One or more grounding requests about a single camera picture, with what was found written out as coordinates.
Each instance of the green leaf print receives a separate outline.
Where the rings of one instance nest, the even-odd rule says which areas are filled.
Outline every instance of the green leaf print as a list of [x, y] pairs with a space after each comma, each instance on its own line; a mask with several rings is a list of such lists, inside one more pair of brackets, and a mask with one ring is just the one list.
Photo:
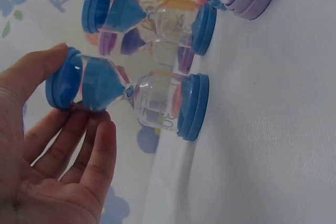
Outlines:
[[17, 20], [22, 20], [23, 19], [23, 13], [20, 10], [16, 10], [14, 12], [14, 18], [16, 18]]
[[10, 25], [10, 22], [9, 21], [7, 21], [7, 24], [6, 24], [6, 26], [5, 26], [5, 28], [4, 28], [4, 30], [2, 31], [2, 37], [3, 38], [5, 38], [8, 34], [9, 34], [9, 32], [10, 32], [10, 27], [11, 25]]

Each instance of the fingernail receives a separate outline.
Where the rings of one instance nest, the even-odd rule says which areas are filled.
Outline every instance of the fingernail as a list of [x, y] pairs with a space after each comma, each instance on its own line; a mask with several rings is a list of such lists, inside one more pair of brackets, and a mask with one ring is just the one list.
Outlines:
[[62, 42], [62, 43], [59, 43], [57, 45], [54, 45], [51, 49], [59, 49], [59, 48], [65, 47], [65, 46], [66, 46], [65, 42]]

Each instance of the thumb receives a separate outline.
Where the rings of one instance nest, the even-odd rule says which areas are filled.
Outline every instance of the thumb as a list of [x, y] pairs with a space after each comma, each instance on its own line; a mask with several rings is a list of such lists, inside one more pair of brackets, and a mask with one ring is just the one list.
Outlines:
[[49, 50], [30, 52], [0, 73], [0, 91], [14, 95], [23, 105], [45, 79], [55, 73], [67, 58], [68, 47], [58, 44]]

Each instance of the white surface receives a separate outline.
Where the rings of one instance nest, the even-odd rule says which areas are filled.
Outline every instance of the white surface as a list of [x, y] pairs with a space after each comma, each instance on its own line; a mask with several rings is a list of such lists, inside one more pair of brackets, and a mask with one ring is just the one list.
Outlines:
[[336, 222], [335, 3], [218, 14], [202, 131], [162, 135], [144, 224]]

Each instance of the hand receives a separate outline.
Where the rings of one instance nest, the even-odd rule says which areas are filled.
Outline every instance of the hand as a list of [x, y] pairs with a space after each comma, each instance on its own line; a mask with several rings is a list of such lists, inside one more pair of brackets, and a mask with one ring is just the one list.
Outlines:
[[[24, 103], [66, 56], [60, 44], [29, 53], [0, 74], [0, 223], [99, 223], [116, 163], [108, 113], [52, 110], [23, 132]], [[86, 129], [74, 165], [60, 178]]]

